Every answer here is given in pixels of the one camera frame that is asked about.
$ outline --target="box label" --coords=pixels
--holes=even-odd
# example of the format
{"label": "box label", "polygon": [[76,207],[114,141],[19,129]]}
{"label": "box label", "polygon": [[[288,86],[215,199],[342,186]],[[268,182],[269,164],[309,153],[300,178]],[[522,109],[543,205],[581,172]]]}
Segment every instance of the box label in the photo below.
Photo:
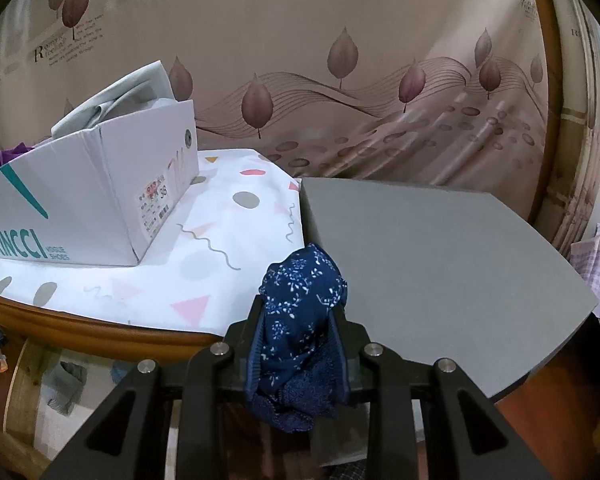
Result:
{"label": "box label", "polygon": [[163,174],[144,186],[138,193],[137,204],[142,232],[148,240],[153,240],[173,208],[172,194]]}

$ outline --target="red shape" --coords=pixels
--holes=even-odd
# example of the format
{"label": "red shape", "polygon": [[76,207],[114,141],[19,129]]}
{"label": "red shape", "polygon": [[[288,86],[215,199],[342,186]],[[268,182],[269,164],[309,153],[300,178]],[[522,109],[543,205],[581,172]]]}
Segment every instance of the red shape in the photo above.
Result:
{"label": "red shape", "polygon": [[265,173],[267,172],[264,170],[244,170],[240,172],[243,175],[264,175]]}
{"label": "red shape", "polygon": [[171,306],[191,326],[198,326],[208,302],[209,296],[200,296],[199,298],[193,298],[192,300],[171,303]]}

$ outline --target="wooden frame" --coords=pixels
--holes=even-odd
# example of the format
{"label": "wooden frame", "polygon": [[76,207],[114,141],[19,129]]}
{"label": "wooden frame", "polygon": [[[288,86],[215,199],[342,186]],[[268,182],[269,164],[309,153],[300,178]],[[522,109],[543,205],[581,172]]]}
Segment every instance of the wooden frame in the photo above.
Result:
{"label": "wooden frame", "polygon": [[78,352],[139,361],[187,359],[215,335],[138,328],[29,306],[0,296],[0,325],[33,340]]}

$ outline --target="blue cloth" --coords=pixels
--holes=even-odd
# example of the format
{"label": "blue cloth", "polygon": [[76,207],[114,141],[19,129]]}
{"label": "blue cloth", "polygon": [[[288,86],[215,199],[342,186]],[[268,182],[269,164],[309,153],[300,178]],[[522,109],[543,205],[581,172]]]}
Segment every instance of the blue cloth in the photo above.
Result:
{"label": "blue cloth", "polygon": [[248,407],[287,433],[309,431],[315,415],[335,416],[337,357],[326,332],[330,310],[347,301],[347,282],[329,255],[309,244],[269,266],[260,294],[264,312],[245,387]]}

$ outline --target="gray squiggly line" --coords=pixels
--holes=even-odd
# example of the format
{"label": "gray squiggly line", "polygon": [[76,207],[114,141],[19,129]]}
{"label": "gray squiggly line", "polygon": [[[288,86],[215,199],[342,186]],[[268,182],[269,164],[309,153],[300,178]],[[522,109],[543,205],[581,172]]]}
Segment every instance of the gray squiggly line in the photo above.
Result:
{"label": "gray squiggly line", "polygon": [[296,221],[294,220],[294,216],[291,214],[291,210],[295,207],[296,207],[296,204],[292,204],[291,206],[289,206],[289,218],[291,218],[291,222],[289,222],[286,225],[289,228],[289,232],[285,235],[285,238],[286,238],[286,241],[289,242],[290,244],[292,244],[293,241],[290,240],[289,237],[294,233],[294,229],[291,226],[296,223]]}
{"label": "gray squiggly line", "polygon": [[209,238],[205,238],[203,236],[197,237],[196,234],[195,234],[195,232],[193,232],[193,231],[187,231],[184,228],[184,225],[182,225],[182,224],[176,224],[176,225],[180,226],[180,230],[183,233],[189,233],[189,234],[191,234],[194,237],[195,240],[206,240],[206,244],[208,245],[210,251],[213,251],[215,253],[221,253],[221,254],[224,255],[224,260],[226,261],[226,266],[227,267],[229,267],[230,269],[233,269],[233,270],[242,270],[240,267],[234,267],[234,266],[232,266],[232,264],[229,263],[229,255],[227,253],[225,253],[224,251],[222,251],[220,249],[214,249],[211,246],[211,240],[209,240]]}

